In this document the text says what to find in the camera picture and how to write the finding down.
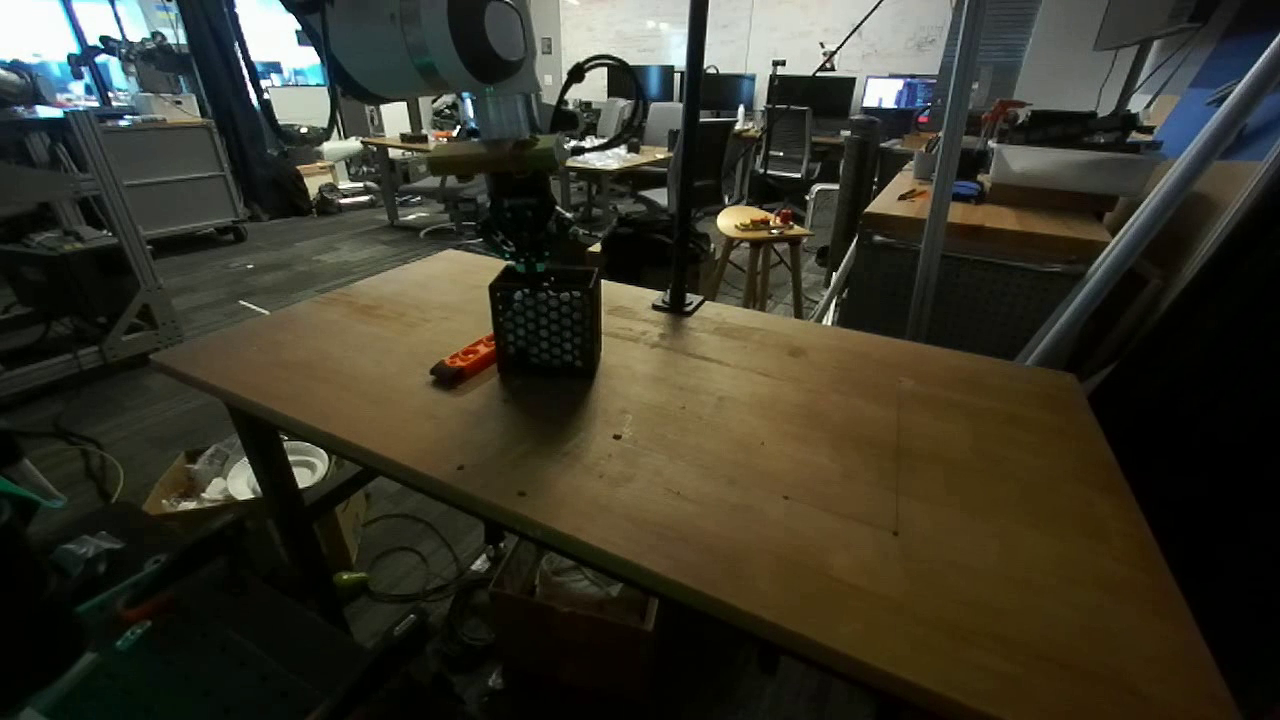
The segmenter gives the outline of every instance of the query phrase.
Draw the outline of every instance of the cardboard box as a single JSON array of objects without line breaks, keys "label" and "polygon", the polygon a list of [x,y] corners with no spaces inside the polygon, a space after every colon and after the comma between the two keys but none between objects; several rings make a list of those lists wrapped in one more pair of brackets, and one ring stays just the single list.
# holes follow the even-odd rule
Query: cardboard box
[{"label": "cardboard box", "polygon": [[[172,525],[179,532],[195,532],[195,528],[208,528],[211,519],[221,519],[226,513],[238,513],[247,519],[247,532],[254,535],[251,545],[262,547],[262,552],[284,555],[262,499],[200,502],[200,483],[195,483],[195,472],[190,472],[200,450],[204,449],[179,450],[161,472],[161,479],[151,483],[151,493],[142,499],[142,513],[161,517],[164,525]],[[346,497],[336,513],[315,517],[315,535],[319,535],[319,547],[325,547],[330,566],[357,566],[363,517],[368,517],[368,497],[363,493]]]},{"label": "cardboard box", "polygon": [[515,538],[487,589],[487,625],[504,667],[585,691],[642,691],[660,599],[623,589],[606,604],[558,604],[535,592],[539,547]]}]

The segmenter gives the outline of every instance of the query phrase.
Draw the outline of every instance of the white box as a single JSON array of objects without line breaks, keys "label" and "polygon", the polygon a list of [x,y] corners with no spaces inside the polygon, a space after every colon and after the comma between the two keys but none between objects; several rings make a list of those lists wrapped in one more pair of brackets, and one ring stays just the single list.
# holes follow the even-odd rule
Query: white box
[{"label": "white box", "polygon": [[1039,143],[991,143],[991,186],[1060,186],[1090,194],[1141,194],[1151,184],[1157,151],[1084,151]]}]

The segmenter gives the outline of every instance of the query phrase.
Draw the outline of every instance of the computer monitor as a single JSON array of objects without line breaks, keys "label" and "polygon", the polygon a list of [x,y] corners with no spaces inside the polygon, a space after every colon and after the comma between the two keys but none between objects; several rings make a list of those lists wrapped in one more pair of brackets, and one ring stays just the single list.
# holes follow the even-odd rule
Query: computer monitor
[{"label": "computer monitor", "polygon": [[[674,98],[674,63],[632,63],[649,103]],[[632,96],[623,66],[606,66],[606,96]]]},{"label": "computer monitor", "polygon": [[802,103],[813,118],[851,116],[856,76],[772,76],[769,103]]},{"label": "computer monitor", "polygon": [[756,116],[756,70],[704,70],[699,110],[731,116],[737,107]]},{"label": "computer monitor", "polygon": [[865,84],[865,110],[888,107],[888,110],[929,110],[935,96],[933,76],[868,76]]}]

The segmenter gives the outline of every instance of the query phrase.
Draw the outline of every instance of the pen holder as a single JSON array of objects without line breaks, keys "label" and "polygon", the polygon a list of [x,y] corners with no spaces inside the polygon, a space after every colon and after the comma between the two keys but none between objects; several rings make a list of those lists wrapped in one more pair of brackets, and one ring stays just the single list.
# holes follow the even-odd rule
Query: pen holder
[{"label": "pen holder", "polygon": [[515,267],[487,285],[504,376],[590,376],[599,361],[599,272]]}]

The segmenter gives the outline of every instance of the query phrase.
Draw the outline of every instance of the stool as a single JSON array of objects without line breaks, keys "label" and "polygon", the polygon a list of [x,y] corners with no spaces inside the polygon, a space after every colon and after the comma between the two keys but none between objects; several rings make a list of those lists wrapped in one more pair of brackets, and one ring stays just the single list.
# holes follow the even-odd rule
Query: stool
[{"label": "stool", "polygon": [[772,264],[789,264],[793,267],[793,299],[795,299],[795,316],[802,316],[802,286],[798,286],[798,244],[809,234],[802,222],[789,222],[769,206],[753,206],[753,203],[728,203],[716,217],[716,232],[721,232],[721,259],[716,272],[709,280],[709,299],[721,294],[721,280],[725,280],[725,264],[737,247],[746,247],[746,286],[744,286],[744,302],[746,309],[769,309],[769,272]]}]

